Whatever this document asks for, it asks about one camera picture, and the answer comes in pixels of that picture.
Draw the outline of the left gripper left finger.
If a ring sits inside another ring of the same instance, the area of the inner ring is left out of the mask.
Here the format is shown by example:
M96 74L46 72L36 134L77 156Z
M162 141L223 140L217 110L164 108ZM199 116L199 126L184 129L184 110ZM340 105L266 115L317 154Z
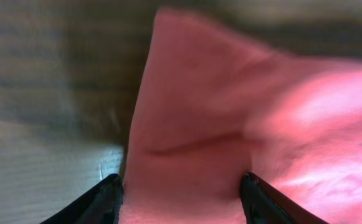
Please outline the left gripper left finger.
M122 203L121 177L110 174L41 224L118 224Z

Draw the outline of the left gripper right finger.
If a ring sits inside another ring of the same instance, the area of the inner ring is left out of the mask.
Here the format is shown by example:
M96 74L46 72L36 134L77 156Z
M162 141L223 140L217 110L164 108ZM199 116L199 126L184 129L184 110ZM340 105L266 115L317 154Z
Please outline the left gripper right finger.
M247 224L326 224L252 172L243 175L240 198Z

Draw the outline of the red soccer t-shirt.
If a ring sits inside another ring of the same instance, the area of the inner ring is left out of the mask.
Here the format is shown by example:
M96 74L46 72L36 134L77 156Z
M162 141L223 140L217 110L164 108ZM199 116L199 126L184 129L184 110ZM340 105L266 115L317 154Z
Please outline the red soccer t-shirt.
M328 223L362 223L362 61L281 52L160 9L120 222L244 223L247 171Z

